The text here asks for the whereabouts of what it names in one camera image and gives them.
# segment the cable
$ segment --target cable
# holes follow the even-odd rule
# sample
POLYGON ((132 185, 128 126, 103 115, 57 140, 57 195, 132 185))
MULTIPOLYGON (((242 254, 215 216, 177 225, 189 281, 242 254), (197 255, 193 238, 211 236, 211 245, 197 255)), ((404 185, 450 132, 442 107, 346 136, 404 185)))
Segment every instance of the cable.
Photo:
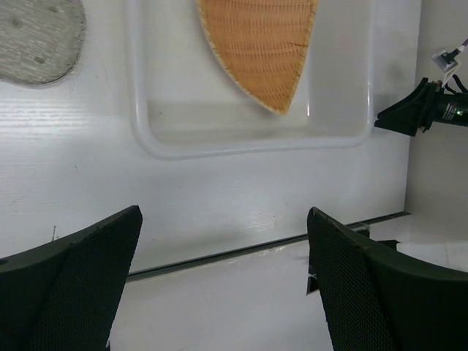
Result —
POLYGON ((448 86, 448 84, 445 84, 445 89, 449 91, 450 93, 452 93, 453 95, 457 95, 456 90, 452 89, 450 86, 448 86))
POLYGON ((465 88, 458 75, 453 75, 453 79, 455 80, 456 85, 460 88, 461 92, 468 93, 468 89, 465 88))
POLYGON ((457 47, 454 51, 451 53, 443 53, 442 57, 445 61, 446 64, 452 64, 455 61, 455 57, 463 53, 465 48, 468 46, 468 39, 466 39, 461 46, 457 47))

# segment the black mesh pad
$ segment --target black mesh pad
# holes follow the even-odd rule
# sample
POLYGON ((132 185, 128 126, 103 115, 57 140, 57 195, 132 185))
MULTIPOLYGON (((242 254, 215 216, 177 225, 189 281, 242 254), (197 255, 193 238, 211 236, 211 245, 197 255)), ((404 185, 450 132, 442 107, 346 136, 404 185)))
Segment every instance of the black mesh pad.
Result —
POLYGON ((468 350, 468 273, 406 256, 316 208, 308 226, 335 350, 468 350))
POLYGON ((320 212, 311 211, 307 222, 333 348, 398 350, 362 250, 320 212))
POLYGON ((0 310, 10 315, 0 317, 0 350, 105 350, 141 222, 138 207, 129 208, 87 230, 5 259, 0 285, 10 286, 0 292, 0 310), (36 289, 33 284, 12 285, 31 279, 37 281, 36 289), (15 293, 19 298, 12 298, 15 293))

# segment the white floor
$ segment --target white floor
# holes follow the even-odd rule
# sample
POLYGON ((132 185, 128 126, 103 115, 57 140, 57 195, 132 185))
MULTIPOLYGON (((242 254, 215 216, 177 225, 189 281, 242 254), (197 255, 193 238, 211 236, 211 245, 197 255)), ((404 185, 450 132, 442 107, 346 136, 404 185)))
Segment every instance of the white floor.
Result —
MULTIPOLYGON (((407 241, 411 217, 371 226, 407 241)), ((331 351, 320 294, 306 296, 309 243, 129 283, 113 351, 331 351)))

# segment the tray rim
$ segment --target tray rim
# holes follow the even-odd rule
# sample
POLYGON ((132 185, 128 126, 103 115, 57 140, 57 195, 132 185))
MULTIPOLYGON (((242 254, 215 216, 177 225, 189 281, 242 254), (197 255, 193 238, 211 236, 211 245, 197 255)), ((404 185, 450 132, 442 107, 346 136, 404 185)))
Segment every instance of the tray rim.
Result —
MULTIPOLYGON (((368 55, 371 58, 368 66, 369 81, 367 84, 367 121, 362 132, 352 137, 311 137, 297 140, 256 140, 237 143, 218 143, 222 148, 207 149, 206 147, 171 146, 158 140, 151 131, 148 115, 148 101, 146 99, 145 64, 144 64, 144 25, 143 18, 144 0, 125 1, 125 26, 126 42, 128 48, 127 65, 128 79, 131 84, 130 97, 132 101, 132 132, 142 149, 157 159, 182 160, 196 159, 211 156, 224 156, 233 154, 259 153, 268 151, 293 151, 318 148, 353 148, 364 143, 372 131, 374 120, 374 30, 369 31, 368 55)), ((375 28, 377 16, 377 0, 371 2, 371 16, 369 24, 375 28)))

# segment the gray felt disc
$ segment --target gray felt disc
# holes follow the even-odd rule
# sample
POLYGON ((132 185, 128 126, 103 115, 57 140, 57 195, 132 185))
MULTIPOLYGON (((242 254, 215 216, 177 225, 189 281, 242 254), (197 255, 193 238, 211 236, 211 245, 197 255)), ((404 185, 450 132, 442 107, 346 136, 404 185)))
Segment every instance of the gray felt disc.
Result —
POLYGON ((0 78, 46 84, 64 77, 85 30, 80 0, 0 0, 0 78))

